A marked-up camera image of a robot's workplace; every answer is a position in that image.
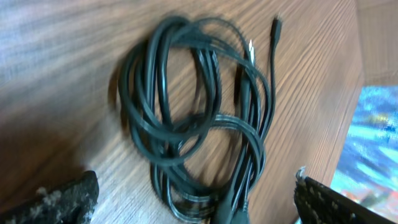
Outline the black cable grey USB-C plug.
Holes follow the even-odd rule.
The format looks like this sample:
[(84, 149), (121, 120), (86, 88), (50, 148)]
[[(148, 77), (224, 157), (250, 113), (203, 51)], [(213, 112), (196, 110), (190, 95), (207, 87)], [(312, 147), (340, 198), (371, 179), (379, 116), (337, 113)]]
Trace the black cable grey USB-C plug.
[(236, 167), (229, 181), (226, 193), (218, 200), (211, 224), (217, 223), (249, 223), (248, 195), (261, 177), (266, 164), (264, 140), (270, 130), (275, 113), (275, 50), (279, 43), (282, 21), (275, 17), (272, 21), (269, 45), (268, 69), (270, 80), (263, 80), (266, 102), (264, 115), (259, 117), (259, 95), (254, 83), (256, 71), (254, 51), (249, 51), (248, 60), (251, 66), (241, 75), (240, 82), (240, 118), (220, 115), (216, 123), (224, 128), (234, 128), (243, 133), (241, 152)]

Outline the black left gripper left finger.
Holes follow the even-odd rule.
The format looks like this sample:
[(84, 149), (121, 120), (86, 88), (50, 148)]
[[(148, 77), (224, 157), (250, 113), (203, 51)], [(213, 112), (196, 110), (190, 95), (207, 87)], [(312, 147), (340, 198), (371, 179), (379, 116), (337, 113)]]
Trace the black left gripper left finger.
[(96, 173), (85, 171), (82, 176), (51, 191), (37, 189), (37, 196), (1, 213), (3, 224), (90, 224), (99, 196)]

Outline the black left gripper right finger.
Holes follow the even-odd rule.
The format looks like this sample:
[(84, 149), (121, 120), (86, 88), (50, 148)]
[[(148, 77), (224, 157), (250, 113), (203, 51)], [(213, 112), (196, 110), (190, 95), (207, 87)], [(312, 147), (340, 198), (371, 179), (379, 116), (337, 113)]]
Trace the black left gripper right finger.
[(306, 224), (393, 224), (392, 221), (344, 197), (305, 175), (301, 167), (295, 174), (294, 204)]

